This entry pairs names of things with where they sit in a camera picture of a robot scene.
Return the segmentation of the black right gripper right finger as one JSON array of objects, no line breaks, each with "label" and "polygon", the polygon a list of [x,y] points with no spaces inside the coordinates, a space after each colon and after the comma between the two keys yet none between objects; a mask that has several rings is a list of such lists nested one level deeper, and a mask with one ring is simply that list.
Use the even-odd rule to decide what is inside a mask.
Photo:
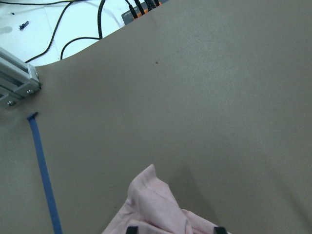
[{"label": "black right gripper right finger", "polygon": [[228,234],[225,227],[214,227],[214,234]]}]

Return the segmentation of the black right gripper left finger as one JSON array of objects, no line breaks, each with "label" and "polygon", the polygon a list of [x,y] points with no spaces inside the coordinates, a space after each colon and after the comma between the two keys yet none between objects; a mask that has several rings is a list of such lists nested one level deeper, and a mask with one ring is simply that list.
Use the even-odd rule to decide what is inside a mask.
[{"label": "black right gripper left finger", "polygon": [[126,234],[138,234],[138,226],[127,227]]}]

